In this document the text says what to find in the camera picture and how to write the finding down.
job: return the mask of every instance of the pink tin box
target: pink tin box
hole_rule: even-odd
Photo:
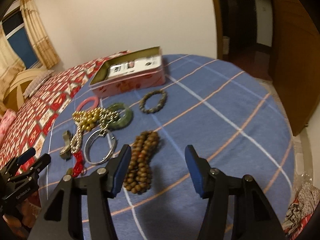
[[[99,98],[165,83],[160,47],[139,50],[105,61],[89,84]]]

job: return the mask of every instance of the red patterned quilt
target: red patterned quilt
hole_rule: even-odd
[[[78,65],[50,78],[27,100],[17,113],[17,119],[8,129],[0,150],[0,169],[14,156],[31,147],[36,155],[22,169],[27,169],[41,153],[44,139],[53,121],[70,103],[80,88],[92,77],[104,61],[126,52],[99,58]]]

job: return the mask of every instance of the blue gripper pad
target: blue gripper pad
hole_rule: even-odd
[[[124,177],[127,173],[128,166],[131,160],[131,147],[129,145],[124,145],[118,155],[114,158],[118,159],[118,165],[113,175],[113,187],[111,193],[116,196],[120,191],[124,181]]]
[[[208,181],[210,165],[205,159],[200,158],[197,155],[192,145],[188,145],[186,147],[184,155],[188,170],[191,175],[193,186],[195,187],[195,190],[200,195],[200,197],[203,198],[205,195],[205,186]]]
[[[30,148],[26,150],[22,155],[18,157],[18,165],[25,164],[32,156],[36,154],[36,150],[34,148]]]

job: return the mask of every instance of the clothing pile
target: clothing pile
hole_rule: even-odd
[[[320,200],[320,189],[309,182],[303,184],[298,197],[289,206],[282,228],[290,240],[295,240],[310,220]]]

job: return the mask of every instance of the pink bangle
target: pink bangle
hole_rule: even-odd
[[[98,106],[98,104],[99,104],[99,98],[98,98],[97,96],[93,96],[93,97],[89,97],[89,98],[83,100],[83,101],[79,104],[79,106],[77,107],[76,111],[80,111],[81,108],[82,108],[86,103],[88,103],[88,102],[90,102],[90,101],[94,101],[94,103],[93,103],[93,106],[91,106],[91,108],[90,108],[89,110],[93,110],[93,109],[97,108],[97,106]]]

